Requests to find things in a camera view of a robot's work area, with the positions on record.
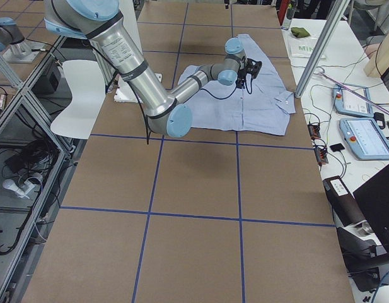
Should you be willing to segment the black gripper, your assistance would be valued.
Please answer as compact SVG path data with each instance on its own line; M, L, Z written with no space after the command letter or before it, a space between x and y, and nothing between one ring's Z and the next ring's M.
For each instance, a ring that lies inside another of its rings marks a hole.
M238 76L236 80L237 88L246 88L247 87L247 74L248 68L243 68L238 71Z

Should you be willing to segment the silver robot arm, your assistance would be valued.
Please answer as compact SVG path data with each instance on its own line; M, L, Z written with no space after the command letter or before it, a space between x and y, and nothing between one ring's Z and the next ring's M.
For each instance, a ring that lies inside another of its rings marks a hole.
M24 42L25 37L18 28L14 19L0 17L0 52L9 45L18 45Z
M172 138L185 136L192 127L186 101L210 81L234 84L245 74L248 58L238 38L225 44L221 64L208 64L168 92L149 67L142 52L124 28L118 1L45 1L45 24L51 32L96 42L121 78L144 104L147 127Z

